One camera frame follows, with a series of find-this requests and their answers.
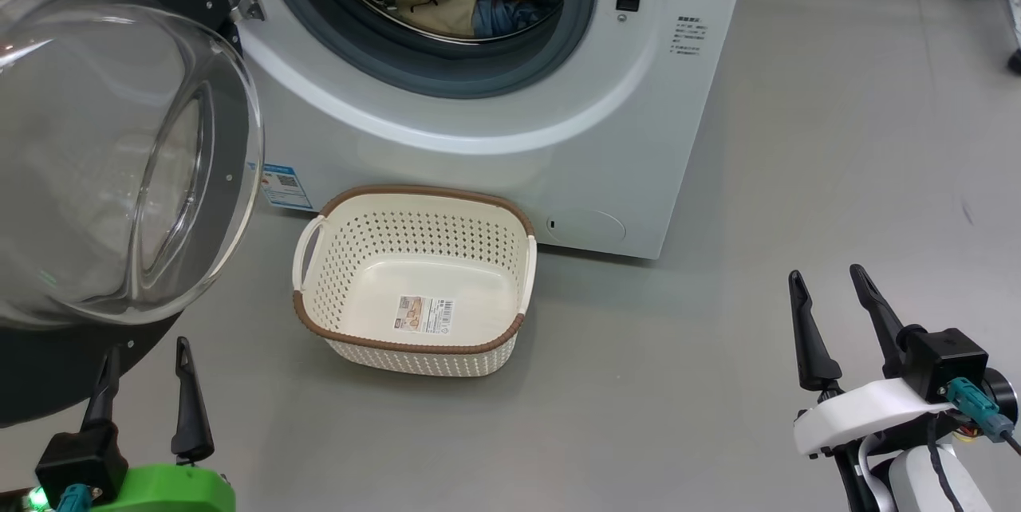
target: transparent glass door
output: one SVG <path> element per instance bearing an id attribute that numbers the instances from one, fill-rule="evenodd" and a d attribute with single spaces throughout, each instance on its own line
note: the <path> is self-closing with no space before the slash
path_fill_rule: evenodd
<path id="1" fill-rule="evenodd" d="M 153 0 L 0 0 L 0 324 L 180 312 L 237 246 L 261 156 L 215 33 Z"/>

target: perforated basket wall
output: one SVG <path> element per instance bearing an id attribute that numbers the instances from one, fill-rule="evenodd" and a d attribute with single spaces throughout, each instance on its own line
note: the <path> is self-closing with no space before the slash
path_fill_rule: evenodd
<path id="1" fill-rule="evenodd" d="M 505 271 L 513 279 L 517 314 L 505 320 L 499 337 L 471 345 L 408 344 L 343 332 L 352 281 L 362 267 L 402 254 L 460 259 Z M 528 218 L 503 199 L 431 187 L 360 187 L 330 201 L 302 233 L 292 279 L 295 311 L 306 327 L 354 363 L 412 374 L 484 376 L 514 352 L 531 297 L 535 258 Z"/>

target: caster wheel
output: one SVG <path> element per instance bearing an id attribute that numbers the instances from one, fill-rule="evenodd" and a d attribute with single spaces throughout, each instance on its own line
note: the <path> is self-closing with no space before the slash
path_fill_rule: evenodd
<path id="1" fill-rule="evenodd" d="M 1021 49 L 1015 51 L 1014 55 L 1011 55 L 1011 58 L 1007 60 L 1007 68 L 1021 76 Z"/>

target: blue and white sticker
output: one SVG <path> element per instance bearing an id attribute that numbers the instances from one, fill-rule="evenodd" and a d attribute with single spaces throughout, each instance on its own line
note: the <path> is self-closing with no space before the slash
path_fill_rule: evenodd
<path id="1" fill-rule="evenodd" d="M 248 166 L 255 169 L 255 164 L 248 164 Z M 272 205 L 315 211 L 298 181 L 298 175 L 290 167 L 264 164 L 262 166 L 262 192 L 265 193 L 265 198 Z"/>

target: teal connector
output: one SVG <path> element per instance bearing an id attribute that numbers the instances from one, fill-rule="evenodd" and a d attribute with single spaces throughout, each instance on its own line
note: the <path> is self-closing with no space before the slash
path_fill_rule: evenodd
<path id="1" fill-rule="evenodd" d="M 1014 433 L 1014 423 L 1000 414 L 1000 407 L 967 378 L 955 378 L 946 385 L 946 400 L 978 424 L 992 443 L 1003 443 Z"/>
<path id="2" fill-rule="evenodd" d="M 60 497 L 56 512 L 89 512 L 92 510 L 92 491 L 85 484 L 71 484 Z"/>

